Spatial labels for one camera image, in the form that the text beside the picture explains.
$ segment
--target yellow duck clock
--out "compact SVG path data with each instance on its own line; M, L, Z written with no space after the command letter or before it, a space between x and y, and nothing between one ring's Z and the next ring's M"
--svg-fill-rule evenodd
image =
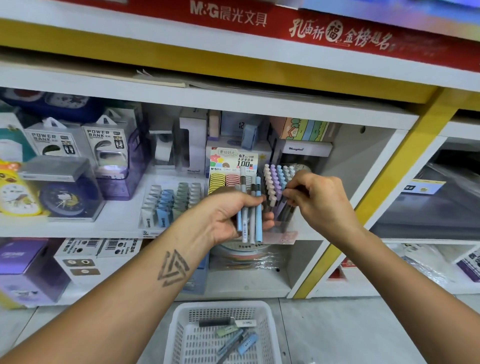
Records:
M40 203L17 174L19 163L0 160L0 212L13 216L35 216L42 212Z

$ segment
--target green eraser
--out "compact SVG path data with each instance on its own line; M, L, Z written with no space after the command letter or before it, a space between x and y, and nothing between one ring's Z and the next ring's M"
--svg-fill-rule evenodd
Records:
M216 331L216 334L218 335L219 338L224 337L225 335L231 334L232 332L235 332L239 329L237 325L230 325L227 326L226 328L219 328Z

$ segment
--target white plastic basket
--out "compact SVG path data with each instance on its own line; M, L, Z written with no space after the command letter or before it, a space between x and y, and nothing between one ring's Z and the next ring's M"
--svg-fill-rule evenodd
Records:
M236 320L254 319L258 341L240 356L233 352L226 364L281 364L280 347L275 321L270 306L263 301L222 301L182 303L173 313L168 329L164 364L215 364L216 354L228 339L216 335L220 326L200 328L200 319L234 317Z

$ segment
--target black geometric tattoo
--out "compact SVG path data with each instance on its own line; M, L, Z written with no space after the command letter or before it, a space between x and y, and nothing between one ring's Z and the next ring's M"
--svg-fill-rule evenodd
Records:
M165 279L163 282L163 287L170 286L174 283L182 281L187 274L190 268L188 267L187 262L180 255L179 252L175 249L173 255L170 252L165 254L165 259L163 260L162 269L158 274L158 280Z

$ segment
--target forearm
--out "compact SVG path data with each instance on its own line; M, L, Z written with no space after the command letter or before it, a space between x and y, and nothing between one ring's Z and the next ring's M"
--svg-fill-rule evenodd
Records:
M480 315L366 230L342 250L380 293L427 362L478 361Z
M211 248L207 224L200 220L180 217L128 264L0 363L136 363L161 318Z

